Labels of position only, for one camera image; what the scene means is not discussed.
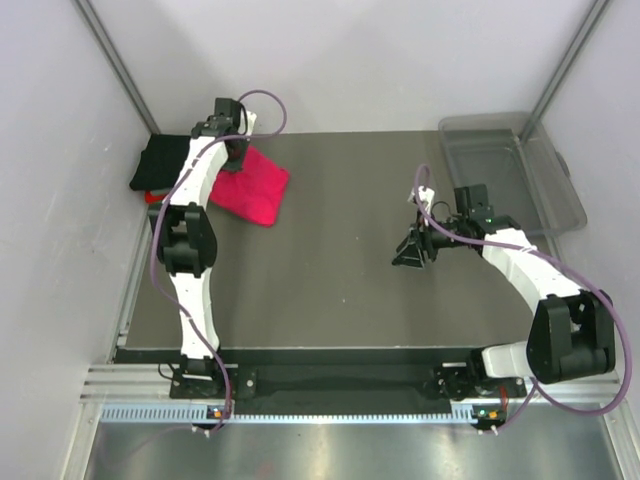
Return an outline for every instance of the metal frame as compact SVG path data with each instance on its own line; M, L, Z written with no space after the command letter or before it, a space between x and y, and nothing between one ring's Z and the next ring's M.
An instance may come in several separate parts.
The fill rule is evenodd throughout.
M596 30L598 23L604 16L607 7L611 4L612 0L595 0L589 11L584 17L584 20L580 24L578 31L575 33L574 37L569 42L569 46L565 51L560 63L556 67L553 75L547 82L540 98L536 102L535 107L533 107L533 111L527 121L527 124L524 126L522 133L520 134L520 142L522 145L526 144L533 131L536 128L536 125L542 120L542 117L547 112L547 109L551 105L551 102L556 97L558 90L564 83L567 75L571 71L571 68L576 63L576 60L580 56L580 54L584 51L584 47L587 44L589 38Z
M155 122L149 108L136 84L126 68L117 49L113 45L104 25L100 21L90 0L72 0L79 14L87 23L92 35L100 45L107 61L113 68L123 89L129 96L138 115L151 133L159 133L160 129ZM581 27L572 39L568 49L553 76L547 83L527 126L521 135L521 141L528 140L535 125L547 111L555 98L562 82L567 77L579 54L584 50L587 40L592 35L599 20L602 18L611 0L595 0L585 16ZM140 280L144 271L146 254L148 252L150 230L144 222L141 229L140 241L131 267L129 282L123 296L120 318L115 331L105 348L107 364L94 365L89 369L87 380L80 399L81 411L78 415L75 434L70 444L65 462L62 478L84 478L88 466L89 457L97 433L98 423L104 405L114 403L144 403L154 406L167 405L200 405L203 401L169 400L170 383L158 376L156 365L109 365L112 363L116 351L126 343L128 327L133 314L135 298L137 296ZM619 381L612 374L605 377L585 379L581 381L567 382L552 385L548 392L561 401L572 404L604 404L615 394ZM455 405L468 405L470 403L491 403L491 399L465 400L454 402ZM544 403L539 395L535 396L532 403ZM207 405L219 404L207 400ZM618 464L624 478L637 478L640 471L640 436L636 424L631 415L629 406L624 402L617 410L605 415L604 421L611 438L612 448L617 457Z
M102 423L174 423L216 425L210 415L224 407L200 404L109 404L102 410ZM232 415L225 425L470 425L478 423L472 405L452 405L451 413L398 415Z
M93 8L91 1L72 0L72 2L76 6L82 19L89 27L91 34L98 42L100 49L105 54L107 61L109 62L109 65L111 65L111 68L113 68L113 72L116 74L116 77L118 77L122 88L127 93L127 96L131 100L136 112L140 115L140 119L144 122L150 133L160 133L160 127L158 127L158 124L154 120L151 111L142 98L142 94L133 81L133 77L129 73L126 65L122 61L122 57L120 57L118 50L109 37L109 34L102 24L95 8Z

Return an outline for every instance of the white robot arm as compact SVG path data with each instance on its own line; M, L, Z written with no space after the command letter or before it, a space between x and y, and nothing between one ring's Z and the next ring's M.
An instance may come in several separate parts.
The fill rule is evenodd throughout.
M435 194L421 189L418 199L430 213ZM535 377L541 383L606 373L615 367L614 322L591 292L545 260L519 225L496 216L485 185L455 189L457 214L442 224L458 236L521 246L520 250L472 245L524 298L533 316L529 338L472 351L467 362L478 383L486 379ZM416 201L413 194L409 199ZM396 249L394 265L424 268L441 248L469 246L434 229L418 214L409 235Z
M191 314L196 327L215 350L220 339L213 324L210 279L217 242L205 210L218 172L223 168L241 168L247 140L210 145L217 137L238 131L251 135L255 122L256 115L246 112L239 102L216 100L214 115L199 122L192 131L189 153L178 177L184 181L169 199L170 207L161 227L159 260L170 274L178 302ZM159 204L151 207L149 214L154 228L158 212ZM182 355L193 360L210 358L211 352L182 311L180 319Z

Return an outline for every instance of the red cloth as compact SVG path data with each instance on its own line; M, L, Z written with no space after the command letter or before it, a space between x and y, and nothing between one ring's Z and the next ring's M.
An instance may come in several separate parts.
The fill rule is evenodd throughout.
M242 171L220 171L209 195L216 205L264 227L276 222L289 172L249 146Z
M160 200L162 200L164 197L166 197L167 194L164 195L154 195L151 192L144 192L144 201L146 203L148 203L149 205L151 205L152 203L156 203L159 202Z

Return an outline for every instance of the black joint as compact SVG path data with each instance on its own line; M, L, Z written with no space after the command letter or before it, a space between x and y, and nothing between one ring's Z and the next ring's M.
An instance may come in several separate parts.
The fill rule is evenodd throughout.
M616 354L609 311L586 291L541 300L529 333L527 360L545 384L610 372Z
M227 135L239 135L242 117L244 115L245 128L247 122L246 110L242 103L232 98L216 98L213 115L206 121L198 122L191 130L191 138L223 137ZM238 172L242 170L242 162L249 147L248 139L225 140L227 149L227 163L223 170Z
M456 210L463 218L484 220L493 217L493 207L489 204L489 192L484 184L454 189Z
M155 232L160 228L158 260L171 275L190 273L199 278L212 267L218 254L216 236L203 207L169 205L164 221L156 225L162 203L149 207L149 221Z

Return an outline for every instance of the transparent container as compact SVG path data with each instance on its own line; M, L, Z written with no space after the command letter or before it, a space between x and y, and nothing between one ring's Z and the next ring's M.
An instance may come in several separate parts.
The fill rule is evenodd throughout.
M520 141L528 117L449 117L440 122L440 139L455 187L486 184L496 214L510 215L530 237L552 241L584 227L587 215L544 127L538 124L524 145Z

